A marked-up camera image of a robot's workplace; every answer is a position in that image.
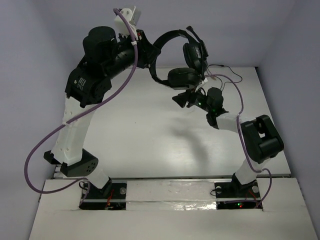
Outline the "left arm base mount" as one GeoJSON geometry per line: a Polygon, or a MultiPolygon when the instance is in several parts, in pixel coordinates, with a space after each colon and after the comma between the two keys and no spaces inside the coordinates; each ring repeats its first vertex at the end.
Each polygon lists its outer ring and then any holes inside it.
{"type": "Polygon", "coordinates": [[[90,184],[88,193],[88,183],[80,182],[79,187],[82,190],[79,204],[81,210],[126,210],[126,182],[109,182],[104,189],[90,184]]]}

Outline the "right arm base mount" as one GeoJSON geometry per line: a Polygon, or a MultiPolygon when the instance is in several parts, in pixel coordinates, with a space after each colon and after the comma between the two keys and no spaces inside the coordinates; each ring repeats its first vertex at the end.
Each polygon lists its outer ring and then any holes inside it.
{"type": "Polygon", "coordinates": [[[209,194],[216,198],[218,210],[263,209],[257,180],[242,185],[235,173],[231,181],[214,183],[209,194]]]}

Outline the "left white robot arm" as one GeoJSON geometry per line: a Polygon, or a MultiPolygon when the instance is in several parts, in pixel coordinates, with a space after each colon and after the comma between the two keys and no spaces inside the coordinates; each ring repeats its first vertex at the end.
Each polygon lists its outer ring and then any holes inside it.
{"type": "Polygon", "coordinates": [[[65,87],[63,123],[57,141],[44,153],[50,164],[60,164],[67,178],[86,178],[100,197],[111,193],[111,178],[98,166],[97,157],[84,149],[85,138],[97,108],[106,102],[111,80],[131,66],[149,67],[160,52],[138,29],[134,38],[108,26],[91,29],[83,42],[84,56],[70,73],[65,87]]]}

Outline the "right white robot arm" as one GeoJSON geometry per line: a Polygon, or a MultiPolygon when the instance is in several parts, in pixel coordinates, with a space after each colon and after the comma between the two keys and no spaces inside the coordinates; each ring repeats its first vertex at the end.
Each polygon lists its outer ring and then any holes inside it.
{"type": "Polygon", "coordinates": [[[239,135],[245,160],[232,175],[229,186],[222,192],[229,191],[241,197],[253,186],[257,175],[265,171],[265,165],[284,150],[284,142],[280,137],[272,119],[268,115],[242,117],[224,109],[222,91],[210,88],[206,94],[201,91],[186,90],[172,97],[181,108],[196,106],[206,112],[208,124],[217,130],[231,131],[239,135]]]}

